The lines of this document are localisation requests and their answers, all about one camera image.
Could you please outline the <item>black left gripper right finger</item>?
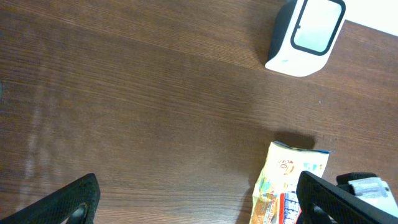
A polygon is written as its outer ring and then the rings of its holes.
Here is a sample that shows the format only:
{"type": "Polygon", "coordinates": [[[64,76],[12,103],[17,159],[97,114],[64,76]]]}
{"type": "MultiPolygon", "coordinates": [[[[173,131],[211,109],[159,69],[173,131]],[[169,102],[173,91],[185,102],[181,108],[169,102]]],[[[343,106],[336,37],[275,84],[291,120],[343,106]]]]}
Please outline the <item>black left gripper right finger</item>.
{"type": "Polygon", "coordinates": [[[301,223],[397,223],[397,217],[309,171],[301,173],[296,193],[301,223]]]}

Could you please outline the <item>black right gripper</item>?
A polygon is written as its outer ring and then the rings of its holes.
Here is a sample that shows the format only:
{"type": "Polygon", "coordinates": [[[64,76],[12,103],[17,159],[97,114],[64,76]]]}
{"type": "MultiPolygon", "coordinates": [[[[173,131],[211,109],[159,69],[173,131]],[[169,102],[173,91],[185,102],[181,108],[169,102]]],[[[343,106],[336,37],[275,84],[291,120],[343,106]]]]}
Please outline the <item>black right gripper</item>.
{"type": "Polygon", "coordinates": [[[337,187],[354,195],[354,188],[348,182],[352,180],[366,179],[370,177],[377,177],[376,174],[371,172],[351,172],[347,174],[338,175],[336,177],[337,187]]]}

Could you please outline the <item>yellow chip bag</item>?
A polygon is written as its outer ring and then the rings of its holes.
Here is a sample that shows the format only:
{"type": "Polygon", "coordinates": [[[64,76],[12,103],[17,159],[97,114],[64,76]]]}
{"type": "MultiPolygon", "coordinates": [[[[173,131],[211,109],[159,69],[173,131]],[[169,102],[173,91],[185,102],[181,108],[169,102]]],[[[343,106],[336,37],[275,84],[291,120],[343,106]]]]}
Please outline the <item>yellow chip bag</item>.
{"type": "Polygon", "coordinates": [[[294,224],[301,208],[296,194],[299,176],[309,171],[321,177],[329,151],[290,147],[274,141],[252,193],[250,223],[294,224]]]}

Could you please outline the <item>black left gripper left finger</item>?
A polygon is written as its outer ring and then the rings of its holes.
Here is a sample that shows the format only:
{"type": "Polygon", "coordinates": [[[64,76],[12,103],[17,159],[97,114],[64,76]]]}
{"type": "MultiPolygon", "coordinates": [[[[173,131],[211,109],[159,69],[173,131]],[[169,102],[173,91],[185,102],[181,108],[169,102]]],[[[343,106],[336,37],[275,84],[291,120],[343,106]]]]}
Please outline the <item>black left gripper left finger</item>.
{"type": "Polygon", "coordinates": [[[1,223],[90,223],[94,222],[100,200],[94,173],[89,173],[58,189],[1,223]]]}

